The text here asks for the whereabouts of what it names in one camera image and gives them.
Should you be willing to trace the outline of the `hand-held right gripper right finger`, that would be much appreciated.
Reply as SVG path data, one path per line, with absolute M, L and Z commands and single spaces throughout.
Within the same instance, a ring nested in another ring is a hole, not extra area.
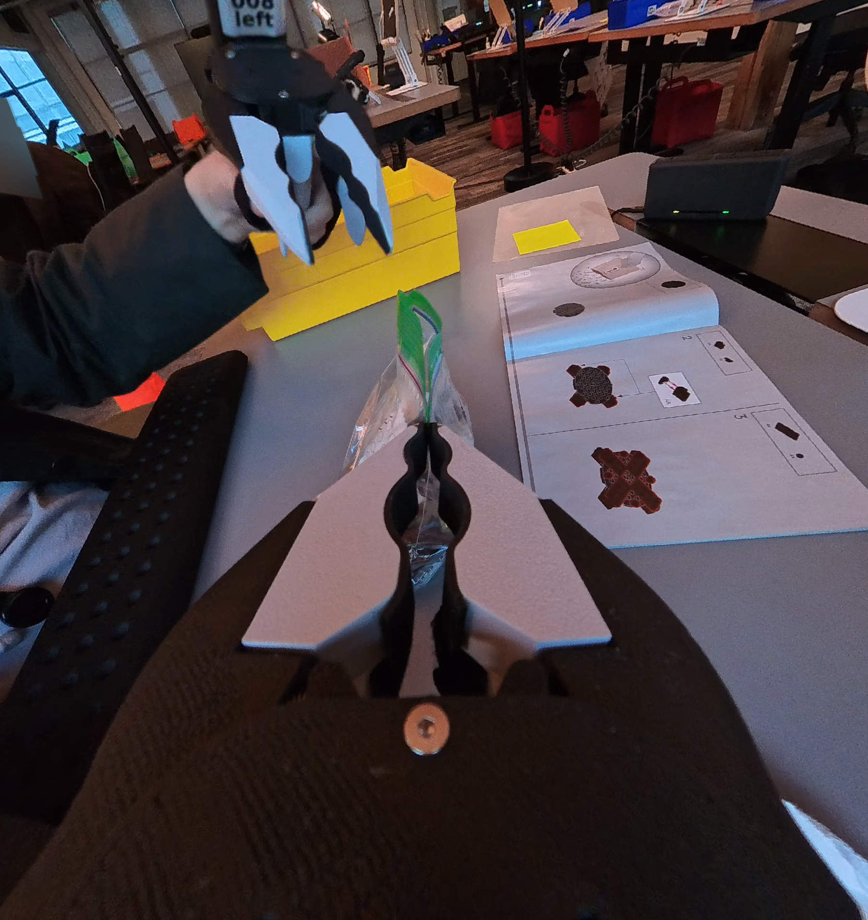
M 440 518 L 454 537 L 432 625 L 442 696 L 483 696 L 544 650 L 612 634 L 536 495 L 450 429 L 428 426 Z

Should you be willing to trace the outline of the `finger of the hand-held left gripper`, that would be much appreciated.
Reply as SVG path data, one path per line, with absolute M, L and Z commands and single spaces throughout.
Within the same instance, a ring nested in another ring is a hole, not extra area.
M 243 185 L 251 203 L 284 247 L 305 264 L 314 264 L 304 213 L 290 190 L 290 176 L 278 164 L 278 149 L 283 146 L 278 129 L 250 115 L 231 115 L 230 124 L 243 161 Z
M 352 241 L 361 246 L 367 232 L 383 252 L 393 249 L 393 219 L 378 155 L 346 112 L 329 112 L 317 128 L 317 152 L 330 169 L 329 188 L 344 213 Z

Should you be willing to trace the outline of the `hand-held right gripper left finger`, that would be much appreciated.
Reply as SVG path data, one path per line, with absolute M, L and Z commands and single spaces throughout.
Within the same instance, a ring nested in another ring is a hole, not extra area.
M 399 695 L 414 631 L 405 532 L 418 515 L 428 427 L 404 431 L 314 501 L 243 636 L 369 673 L 372 696 Z

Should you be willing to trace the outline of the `clear zip bag green seal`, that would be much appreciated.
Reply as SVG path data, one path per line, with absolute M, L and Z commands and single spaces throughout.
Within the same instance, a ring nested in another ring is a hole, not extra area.
M 469 409 L 452 383 L 442 351 L 442 319 L 419 291 L 397 295 L 397 353 L 368 398 L 353 431 L 348 473 L 418 422 L 434 422 L 474 443 Z M 417 482 L 418 512 L 405 533 L 412 579 L 423 588 L 452 540 L 439 511 L 440 484 L 430 468 Z

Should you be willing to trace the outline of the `person's left hand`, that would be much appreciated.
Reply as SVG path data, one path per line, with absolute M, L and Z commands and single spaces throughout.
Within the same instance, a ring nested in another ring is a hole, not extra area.
M 239 169 L 218 149 L 191 166 L 184 183 L 198 212 L 229 243 L 245 244 L 265 217 L 250 200 Z

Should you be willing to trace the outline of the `yellow plastic bin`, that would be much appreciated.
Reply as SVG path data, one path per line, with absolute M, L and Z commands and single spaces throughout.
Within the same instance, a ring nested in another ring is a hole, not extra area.
M 454 178 L 414 158 L 409 158 L 406 166 L 398 170 L 383 166 L 382 178 L 393 223 L 392 255 L 440 237 L 457 236 Z M 352 252 L 356 253 L 353 259 L 363 261 L 385 256 L 370 234 L 357 247 L 341 217 L 333 234 L 319 249 L 317 258 Z
M 248 330 L 273 340 L 346 316 L 448 277 L 461 268 L 455 208 L 395 229 L 396 247 L 384 255 L 366 236 L 357 247 L 343 224 L 312 266 L 284 256 L 274 234 L 252 235 L 268 293 L 242 317 Z

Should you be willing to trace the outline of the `black floor pole stand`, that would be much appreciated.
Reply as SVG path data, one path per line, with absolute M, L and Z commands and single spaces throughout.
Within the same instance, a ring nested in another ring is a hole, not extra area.
M 555 176 L 555 166 L 548 162 L 533 162 L 533 151 L 538 149 L 532 142 L 531 107 L 526 64 L 526 34 L 523 25 L 523 2 L 514 1 L 514 33 L 517 43 L 518 97 L 522 132 L 522 166 L 506 174 L 505 190 L 508 193 L 525 190 Z

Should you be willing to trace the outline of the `clear plastic sleeve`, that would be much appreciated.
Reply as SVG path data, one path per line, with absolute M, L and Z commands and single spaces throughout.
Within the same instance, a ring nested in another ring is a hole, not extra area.
M 523 257 L 513 240 L 515 232 L 563 220 L 569 220 L 574 225 L 581 242 L 545 251 L 598 246 L 614 243 L 619 238 L 601 189 L 593 186 L 501 207 L 497 213 L 493 261 Z

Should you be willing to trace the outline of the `open instruction booklet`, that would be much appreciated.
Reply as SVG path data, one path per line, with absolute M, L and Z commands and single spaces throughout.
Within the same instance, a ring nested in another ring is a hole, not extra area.
M 868 489 L 651 244 L 497 293 L 523 480 L 605 546 L 868 531 Z

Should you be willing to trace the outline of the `yellow sticky note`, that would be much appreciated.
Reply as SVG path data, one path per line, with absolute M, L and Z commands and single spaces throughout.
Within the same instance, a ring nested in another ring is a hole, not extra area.
M 543 224 L 513 234 L 521 256 L 581 242 L 577 229 L 569 220 Z

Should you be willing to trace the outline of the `long wooden table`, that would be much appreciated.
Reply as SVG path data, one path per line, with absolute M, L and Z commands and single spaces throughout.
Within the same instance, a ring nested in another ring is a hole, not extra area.
M 819 75 L 835 17 L 864 6 L 862 1 L 746 2 L 726 6 L 702 17 L 656 19 L 630 29 L 599 29 L 589 33 L 593 43 L 610 42 L 609 62 L 626 66 L 624 115 L 638 115 L 625 125 L 620 154 L 650 150 L 654 101 L 642 102 L 653 91 L 666 63 L 717 63 L 765 50 L 766 23 L 810 24 L 782 108 L 767 133 L 767 149 L 790 149 L 804 118 Z
M 534 46 L 527 42 L 525 71 L 528 98 L 536 116 L 546 106 L 556 109 L 569 93 L 568 85 L 588 74 L 587 61 L 598 56 L 602 43 L 589 42 L 582 34 L 575 40 Z M 470 73 L 475 73 L 479 106 L 486 118 L 520 110 L 519 61 L 516 43 L 505 52 L 489 56 L 477 52 L 469 60 Z

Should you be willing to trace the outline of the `orange floor tape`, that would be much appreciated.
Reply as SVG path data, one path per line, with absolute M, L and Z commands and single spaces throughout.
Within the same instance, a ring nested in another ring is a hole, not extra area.
M 166 381 L 158 373 L 153 373 L 133 391 L 115 396 L 114 401 L 121 411 L 131 411 L 153 404 L 161 395 Z

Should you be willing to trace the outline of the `window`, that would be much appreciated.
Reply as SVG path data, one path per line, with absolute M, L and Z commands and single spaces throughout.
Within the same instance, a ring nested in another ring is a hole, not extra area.
M 0 98 L 9 100 L 27 141 L 46 143 L 50 122 L 58 120 L 58 145 L 75 148 L 80 144 L 82 130 L 77 119 L 29 52 L 0 49 Z

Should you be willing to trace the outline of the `person's light grey clothing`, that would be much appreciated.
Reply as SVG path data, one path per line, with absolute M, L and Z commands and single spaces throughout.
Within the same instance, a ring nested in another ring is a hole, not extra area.
M 0 482 L 0 592 L 41 585 L 59 593 L 106 497 L 88 484 Z M 18 644 L 0 652 L 0 701 L 41 628 L 20 631 Z M 0 644 L 9 634 L 0 624 Z

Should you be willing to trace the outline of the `black box with green lights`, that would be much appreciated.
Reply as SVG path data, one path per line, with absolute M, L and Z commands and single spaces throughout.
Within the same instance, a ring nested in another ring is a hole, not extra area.
M 658 157 L 648 170 L 647 221 L 758 221 L 783 184 L 789 149 Z

